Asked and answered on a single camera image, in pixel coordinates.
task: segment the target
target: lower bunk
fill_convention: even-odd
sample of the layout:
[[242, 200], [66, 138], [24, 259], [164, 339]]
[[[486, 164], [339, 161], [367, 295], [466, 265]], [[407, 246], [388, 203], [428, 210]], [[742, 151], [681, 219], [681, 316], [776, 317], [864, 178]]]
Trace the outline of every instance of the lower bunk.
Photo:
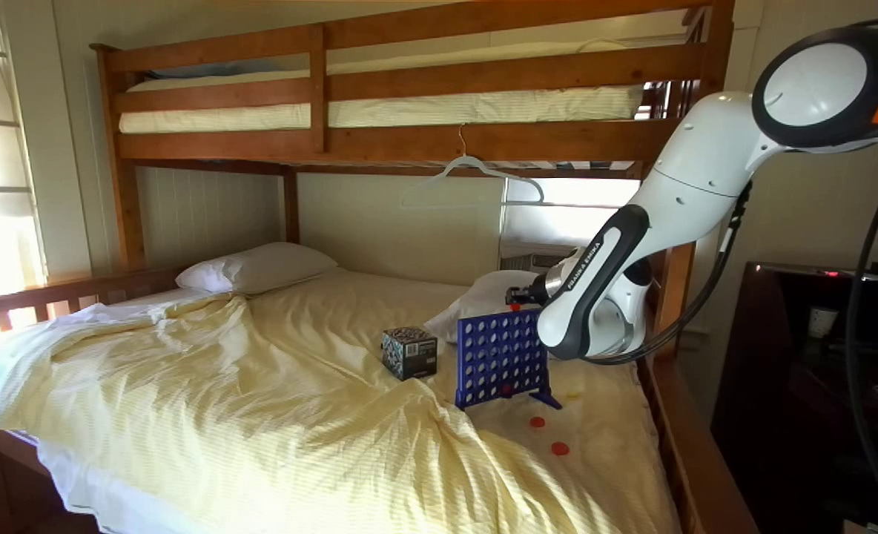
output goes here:
[[0, 341], [0, 458], [103, 532], [754, 532], [671, 357], [549, 363], [561, 411], [459, 411], [450, 345], [397, 379], [380, 339], [466, 316], [486, 276], [278, 255], [0, 296], [79, 308]]

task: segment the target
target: small box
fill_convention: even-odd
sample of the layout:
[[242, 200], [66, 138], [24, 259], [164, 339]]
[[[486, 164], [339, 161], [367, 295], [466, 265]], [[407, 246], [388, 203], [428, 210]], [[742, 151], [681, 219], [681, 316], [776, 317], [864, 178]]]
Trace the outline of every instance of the small box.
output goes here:
[[385, 329], [380, 339], [383, 365], [397, 376], [437, 375], [437, 335], [419, 328]]

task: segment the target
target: pillow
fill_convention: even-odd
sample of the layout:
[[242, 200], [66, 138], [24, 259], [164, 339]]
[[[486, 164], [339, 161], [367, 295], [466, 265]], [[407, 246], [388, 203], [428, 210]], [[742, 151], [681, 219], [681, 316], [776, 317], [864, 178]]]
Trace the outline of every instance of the pillow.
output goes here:
[[339, 267], [328, 255], [299, 243], [263, 243], [235, 255], [199, 261], [176, 276], [183, 290], [263, 295]]
[[445, 305], [437, 317], [423, 323], [423, 329], [448, 345], [456, 341], [459, 317], [478, 316], [505, 316], [506, 289], [524, 289], [534, 283], [537, 273], [530, 271], [491, 271], [478, 276], [466, 295], [459, 295], [450, 305]]

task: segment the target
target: wire hanger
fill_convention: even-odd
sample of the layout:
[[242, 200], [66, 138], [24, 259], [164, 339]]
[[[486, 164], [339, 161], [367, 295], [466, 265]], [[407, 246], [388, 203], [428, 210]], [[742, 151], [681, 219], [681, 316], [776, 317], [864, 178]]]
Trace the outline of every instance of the wire hanger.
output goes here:
[[502, 172], [502, 169], [491, 169], [490, 164], [484, 164], [484, 161], [478, 161], [474, 155], [466, 151], [462, 130], [456, 130], [456, 138], [459, 138], [459, 150], [462, 150], [462, 151], [459, 151], [453, 161], [448, 161], [448, 164], [441, 166], [441, 172], [434, 176], [429, 181], [445, 181], [445, 178], [448, 178], [450, 172], [456, 172], [456, 169], [478, 169], [481, 176], [490, 176], [490, 178], [524, 181], [524, 185], [530, 185], [530, 188], [537, 190], [537, 203], [539, 203], [539, 204], [545, 203], [545, 190], [543, 190], [534, 178], [524, 178], [524, 176], [506, 176], [506, 172]]

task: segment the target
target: black cable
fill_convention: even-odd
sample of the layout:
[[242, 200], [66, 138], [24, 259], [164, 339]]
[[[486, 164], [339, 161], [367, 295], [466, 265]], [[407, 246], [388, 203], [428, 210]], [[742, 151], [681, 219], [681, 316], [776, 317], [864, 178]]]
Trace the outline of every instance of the black cable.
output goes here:
[[856, 371], [859, 289], [864, 289], [864, 273], [865, 273], [865, 265], [870, 265], [874, 239], [878, 239], [878, 210], [874, 210], [874, 216], [870, 222], [870, 233], [864, 239], [859, 259], [856, 259], [856, 267], [853, 267], [850, 296], [849, 296], [849, 317], [844, 317], [844, 382], [849, 382], [849, 406], [850, 406], [856, 443], [859, 443], [864, 458], [865, 458], [865, 463], [870, 463], [870, 468], [874, 474], [874, 483], [878, 483], [878, 449], [874, 449], [874, 439], [871, 439], [870, 424], [865, 424], [864, 399], [859, 399], [859, 371]]
[[699, 289], [699, 295], [690, 299], [690, 305], [684, 305], [684, 311], [666, 323], [662, 332], [656, 332], [650, 341], [643, 341], [640, 347], [635, 351], [625, 351], [625, 353], [615, 353], [615, 357], [598, 357], [598, 360], [588, 360], [592, 365], [623, 365], [623, 363], [635, 363], [635, 360], [647, 360], [653, 357], [658, 347], [665, 347], [671, 339], [677, 339], [696, 316], [699, 308], [707, 305], [707, 299], [712, 296], [714, 286], [720, 283], [726, 265], [729, 265], [729, 255], [732, 255], [732, 246], [735, 246], [735, 234], [738, 234], [738, 227], [742, 227], [742, 216], [745, 216], [745, 203], [750, 197], [750, 188], [747, 185], [742, 190], [742, 197], [735, 200], [735, 207], [732, 207], [732, 216], [723, 230], [723, 239], [720, 239], [720, 246], [718, 246], [718, 255], [712, 261], [712, 271], [707, 276], [707, 286]]

